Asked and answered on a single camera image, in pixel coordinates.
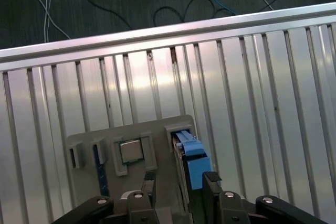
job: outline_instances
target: screw head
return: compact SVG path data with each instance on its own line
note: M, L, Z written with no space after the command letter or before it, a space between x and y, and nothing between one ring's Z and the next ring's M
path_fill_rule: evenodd
M262 200L266 203L273 203L273 200L271 198L263 198Z
M235 195L228 191L227 193L225 193L225 196L228 198L233 198Z
M107 202L107 200L105 199L100 199L97 201L98 204L105 204Z

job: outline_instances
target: corrugated metal panel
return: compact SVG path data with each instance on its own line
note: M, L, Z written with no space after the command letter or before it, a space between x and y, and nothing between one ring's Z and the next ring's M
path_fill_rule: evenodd
M73 207L67 136L194 117L225 190L336 219L336 4L0 51L0 222Z

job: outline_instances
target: aluminum rail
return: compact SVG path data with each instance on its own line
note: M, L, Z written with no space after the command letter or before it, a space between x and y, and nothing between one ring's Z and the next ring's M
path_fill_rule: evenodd
M225 190L336 220L336 4L0 50L0 224L73 207L68 136L194 117Z

